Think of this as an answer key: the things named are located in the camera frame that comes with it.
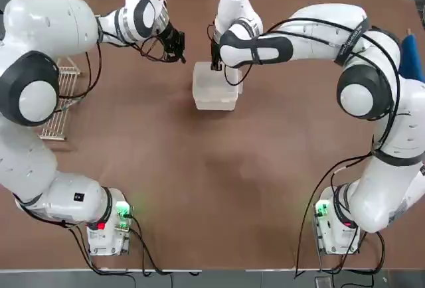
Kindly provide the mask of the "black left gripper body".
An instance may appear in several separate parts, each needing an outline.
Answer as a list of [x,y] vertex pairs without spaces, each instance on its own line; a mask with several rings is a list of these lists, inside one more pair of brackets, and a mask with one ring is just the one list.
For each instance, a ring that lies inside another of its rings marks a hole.
[[185,34],[178,31],[172,23],[159,33],[163,48],[167,54],[183,54],[185,49]]

